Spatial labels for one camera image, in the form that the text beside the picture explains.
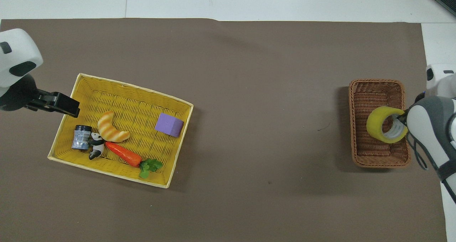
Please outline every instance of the purple block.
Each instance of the purple block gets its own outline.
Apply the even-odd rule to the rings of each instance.
[[[155,125],[155,130],[166,133],[167,135],[179,137],[182,127],[184,127],[184,121],[161,113],[158,117],[157,124]]]

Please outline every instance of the toy panda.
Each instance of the toy panda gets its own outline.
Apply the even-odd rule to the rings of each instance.
[[[101,138],[101,135],[99,133],[91,133],[90,135],[92,136],[93,140],[88,140],[88,143],[90,145],[93,145],[93,148],[88,154],[88,159],[92,160],[103,153],[105,140]]]

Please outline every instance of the tape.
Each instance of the tape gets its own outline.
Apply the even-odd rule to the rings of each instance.
[[[407,132],[409,132],[407,127],[397,119],[397,117],[402,114],[404,114],[402,109],[396,109],[394,107],[382,106],[374,109],[374,111],[372,111],[369,115],[366,123],[368,133],[372,137],[386,143],[395,143],[400,141],[404,138]],[[390,116],[393,119],[393,125],[388,132],[383,133],[383,122],[385,122],[385,120]]]

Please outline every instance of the croissant toy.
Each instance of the croissant toy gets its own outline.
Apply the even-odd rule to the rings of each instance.
[[[119,131],[113,125],[114,111],[105,112],[98,120],[98,131],[105,141],[121,142],[130,137],[130,132]]]

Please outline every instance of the panda head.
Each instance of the panda head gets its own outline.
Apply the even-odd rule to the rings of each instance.
[[[91,133],[90,135],[96,141],[103,140],[103,138],[101,138],[101,135],[99,133]]]

